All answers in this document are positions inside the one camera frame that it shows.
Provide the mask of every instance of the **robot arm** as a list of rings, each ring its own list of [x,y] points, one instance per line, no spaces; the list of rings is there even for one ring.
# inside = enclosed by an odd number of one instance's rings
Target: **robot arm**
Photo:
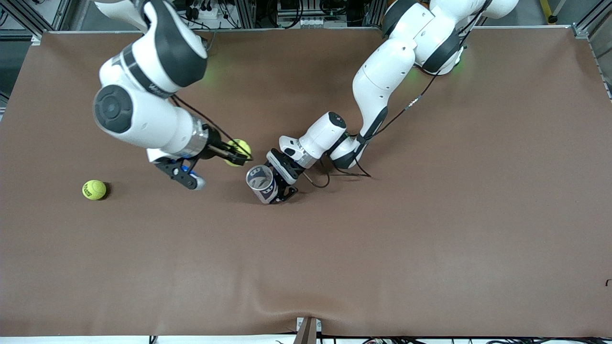
[[[331,127],[319,125],[319,119],[307,134],[298,140],[282,136],[282,152],[272,149],[267,155],[266,166],[259,166],[258,170],[269,170],[266,173],[268,179],[270,176],[274,177],[270,184],[278,188],[277,194],[280,197],[261,194],[262,190],[257,188],[260,180],[263,185],[268,185],[268,181],[262,179],[263,173],[255,174],[253,169],[251,174],[247,174],[249,186],[263,203],[285,201],[295,194],[297,189],[292,185],[297,177],[322,155],[313,155],[312,159],[308,160],[308,166],[300,163],[303,161],[303,154],[295,152],[314,145],[312,140],[307,138],[317,137],[318,151],[328,154],[336,168],[353,167],[384,122],[390,95],[412,66],[417,65],[432,75],[450,72],[459,63],[463,52],[461,30],[456,29],[458,23],[474,13],[501,18],[507,15],[517,2],[518,0],[431,0],[429,8],[426,8],[416,0],[397,0],[388,8],[382,24],[382,34],[389,36],[389,39],[370,55],[353,79],[353,96],[363,118],[359,133],[349,135],[345,130],[331,130]],[[292,164],[301,168],[292,168]]]
[[[171,179],[199,190],[204,179],[192,171],[199,159],[220,156],[238,165],[249,159],[222,142],[218,131],[199,117],[170,104],[169,97],[204,76],[206,49],[171,4],[148,0],[140,5],[141,13],[134,5],[121,11],[127,8],[125,0],[97,4],[115,18],[123,13],[121,18],[131,23],[142,25],[146,16],[150,25],[144,36],[100,68],[94,119],[109,135],[146,148],[149,161]],[[134,13],[140,13],[140,20]]]

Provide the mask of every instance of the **black joint cap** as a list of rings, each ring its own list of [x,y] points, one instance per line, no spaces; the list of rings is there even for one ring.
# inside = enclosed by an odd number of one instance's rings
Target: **black joint cap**
[[[121,86],[105,86],[95,95],[94,116],[109,131],[126,132],[132,126],[132,113],[132,99]]]

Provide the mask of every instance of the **metal frame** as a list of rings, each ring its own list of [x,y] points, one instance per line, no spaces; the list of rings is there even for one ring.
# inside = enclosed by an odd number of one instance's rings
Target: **metal frame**
[[[54,30],[62,29],[62,25],[64,25],[66,20],[66,11],[68,11],[71,2],[72,0],[60,0],[58,10],[55,12],[55,17],[51,23]]]
[[[30,40],[30,38],[32,33],[26,29],[0,29],[0,42]]]
[[[602,67],[599,64],[598,57],[595,55],[595,51],[593,50],[593,46],[591,45],[591,40],[588,39],[588,38],[586,40],[589,43],[589,48],[591,49],[591,53],[593,54],[593,60],[595,60],[595,64],[597,65],[597,70],[599,71],[599,76],[602,77],[603,87],[605,87],[606,92],[608,93],[608,98],[610,98],[610,102],[612,102],[612,93],[610,93],[610,87],[608,87],[610,76],[603,74]]]
[[[600,0],[579,22],[574,23],[573,30],[577,38],[587,38],[589,31],[596,27],[603,16],[612,10],[612,0]]]
[[[384,13],[387,10],[386,0],[372,0],[370,8],[364,16],[365,26],[379,26],[383,22]]]
[[[299,330],[293,344],[316,344],[316,330],[320,323],[314,318],[305,318],[299,324]]]
[[[9,95],[4,93],[4,91],[0,91],[0,100],[2,100],[5,103],[9,102]]]
[[[33,35],[40,38],[53,27],[25,0],[2,0],[2,8]]]
[[[236,0],[236,9],[242,29],[255,28],[255,4],[250,0]]]

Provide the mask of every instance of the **yellow tennis ball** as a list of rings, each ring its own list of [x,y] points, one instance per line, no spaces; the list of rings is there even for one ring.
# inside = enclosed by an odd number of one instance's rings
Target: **yellow tennis ball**
[[[83,185],[83,196],[90,200],[99,200],[106,195],[106,185],[101,181],[88,181]]]
[[[244,140],[240,140],[240,139],[237,139],[237,138],[236,138],[236,139],[234,139],[234,141],[230,140],[230,141],[228,142],[228,145],[230,145],[230,146],[232,146],[232,147],[235,147],[235,148],[236,148],[236,150],[238,150],[238,153],[242,153],[242,154],[246,155],[247,157],[250,157],[250,156],[251,156],[251,147],[248,145],[248,143],[247,143],[246,141],[244,141]],[[225,162],[226,162],[226,163],[227,163],[229,166],[234,166],[234,167],[236,167],[236,166],[240,166],[240,165],[236,165],[235,163],[231,163],[231,162],[229,162],[229,161],[227,161],[227,160],[226,160]]]

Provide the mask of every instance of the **brown table surface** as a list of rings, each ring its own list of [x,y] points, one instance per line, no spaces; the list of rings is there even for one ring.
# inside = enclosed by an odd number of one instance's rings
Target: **brown table surface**
[[[247,167],[201,162],[191,192],[95,126],[98,69],[137,37],[47,34],[28,53],[0,125],[0,334],[260,334],[312,315],[333,335],[612,336],[612,107],[571,30],[474,31],[373,140],[374,178],[300,180],[277,206]],[[351,81],[381,43],[220,33],[180,95],[263,162],[326,111],[361,126]],[[428,80],[413,70],[391,114]],[[107,200],[83,198],[94,178]]]

